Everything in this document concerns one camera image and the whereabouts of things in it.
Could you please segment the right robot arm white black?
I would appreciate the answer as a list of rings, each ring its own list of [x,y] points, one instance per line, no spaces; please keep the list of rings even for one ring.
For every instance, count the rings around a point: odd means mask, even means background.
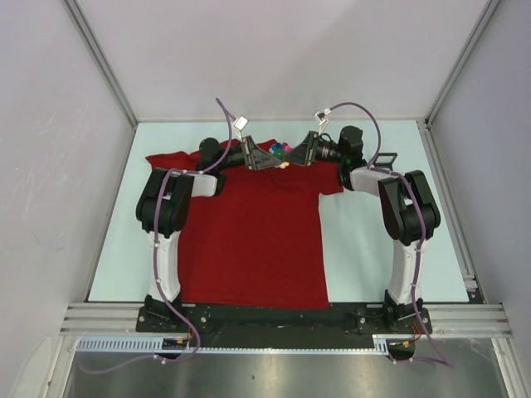
[[[285,163],[310,167],[318,161],[338,165],[339,184],[353,192],[377,197],[388,235],[393,239],[392,275],[384,292],[382,322],[403,332],[422,321],[420,277],[427,242],[441,223],[441,213],[423,172],[406,174],[368,163],[363,157],[363,131],[346,126],[334,142],[310,131],[285,152]]]

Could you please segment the red t-shirt garment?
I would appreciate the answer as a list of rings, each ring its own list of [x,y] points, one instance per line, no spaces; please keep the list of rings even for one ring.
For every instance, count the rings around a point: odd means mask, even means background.
[[[178,241],[185,303],[326,309],[319,198],[342,192],[337,168],[224,172],[215,197],[194,197]]]

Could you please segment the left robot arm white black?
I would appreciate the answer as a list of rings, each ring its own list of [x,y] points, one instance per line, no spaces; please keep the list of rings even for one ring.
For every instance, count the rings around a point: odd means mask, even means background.
[[[155,168],[136,206],[136,218],[148,234],[153,255],[153,283],[148,298],[159,305],[154,321],[171,332],[182,325],[183,311],[173,305],[181,293],[178,279],[178,241],[187,221],[194,197],[219,196],[225,185],[223,170],[244,166],[251,171],[281,167],[282,148],[265,151],[252,137],[245,136],[236,144],[226,146],[214,138],[204,139],[200,145],[196,171],[176,168]]]

